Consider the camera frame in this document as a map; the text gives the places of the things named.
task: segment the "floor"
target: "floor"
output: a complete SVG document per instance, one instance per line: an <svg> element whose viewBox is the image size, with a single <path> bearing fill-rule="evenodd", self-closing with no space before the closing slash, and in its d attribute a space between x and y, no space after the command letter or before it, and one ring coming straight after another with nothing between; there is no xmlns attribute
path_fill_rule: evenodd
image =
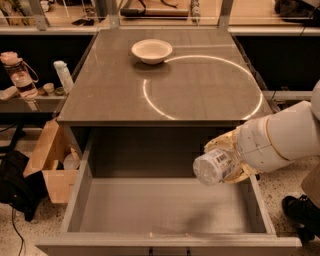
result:
<svg viewBox="0 0 320 256"><path fill-rule="evenodd" d="M41 129L27 128L26 136L19 140L16 149L30 156L40 135ZM8 136L0 133L0 144L5 145ZM282 168L271 174L262 174L259 180L262 195L265 199L270 217L278 236L296 236L294 224L290 223L281 210L281 199L286 195L300 196L300 182L307 173L320 162L318 157L308 157ZM21 252L24 256L45 256L34 244L43 236L55 236L66 210L65 204L52 204L48 198L41 201L31 223L24 220L20 212L15 213L14 222L24 238L25 246ZM21 239L12 225L12 209L0 204L0 255L19 255ZM288 256L320 256L320 239L310 242L305 248L297 249Z"/></svg>

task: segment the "cardboard box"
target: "cardboard box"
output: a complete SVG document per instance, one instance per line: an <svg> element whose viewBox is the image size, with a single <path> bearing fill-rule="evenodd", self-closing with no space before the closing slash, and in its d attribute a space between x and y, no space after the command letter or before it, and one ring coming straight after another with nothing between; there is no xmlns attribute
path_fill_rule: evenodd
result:
<svg viewBox="0 0 320 256"><path fill-rule="evenodd" d="M24 176L42 171L52 203L68 203L78 170L53 170L56 160L63 163L71 153L65 130L55 119L46 123L24 170Z"/></svg>

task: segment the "clear plastic bottle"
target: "clear plastic bottle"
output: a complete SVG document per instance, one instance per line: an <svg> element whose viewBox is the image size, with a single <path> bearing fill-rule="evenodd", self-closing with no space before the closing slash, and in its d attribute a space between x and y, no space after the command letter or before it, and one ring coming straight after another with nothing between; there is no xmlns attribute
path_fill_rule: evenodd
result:
<svg viewBox="0 0 320 256"><path fill-rule="evenodd" d="M34 84L38 80L32 80L28 71L28 64L22 58L18 58L16 52L3 52L0 59L22 98L32 99L38 95L38 90Z"/></svg>
<svg viewBox="0 0 320 256"><path fill-rule="evenodd" d="M66 94L69 94L73 88L74 83L70 75L70 71L67 67L67 64L61 60L58 60L55 61L53 65L57 71L58 77L60 79L64 91L66 92Z"/></svg>
<svg viewBox="0 0 320 256"><path fill-rule="evenodd" d="M236 152L213 149L199 156L193 162L193 171L198 180L207 186L213 186L240 168L240 159Z"/></svg>

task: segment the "open drawer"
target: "open drawer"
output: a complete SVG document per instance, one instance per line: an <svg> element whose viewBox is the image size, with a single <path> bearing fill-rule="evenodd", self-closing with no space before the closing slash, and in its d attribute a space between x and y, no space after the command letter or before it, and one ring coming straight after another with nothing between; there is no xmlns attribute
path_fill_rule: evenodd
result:
<svg viewBox="0 0 320 256"><path fill-rule="evenodd" d="M202 185L193 159L215 127L93 128L59 236L48 255L291 255L255 176Z"/></svg>

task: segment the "white bowl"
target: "white bowl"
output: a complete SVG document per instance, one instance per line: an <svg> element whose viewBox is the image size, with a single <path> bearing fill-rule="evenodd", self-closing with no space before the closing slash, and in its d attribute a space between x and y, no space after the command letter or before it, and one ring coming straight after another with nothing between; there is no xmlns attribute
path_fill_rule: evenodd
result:
<svg viewBox="0 0 320 256"><path fill-rule="evenodd" d="M172 53L172 46L162 40L147 39L134 44L131 50L144 63L155 65L161 63Z"/></svg>

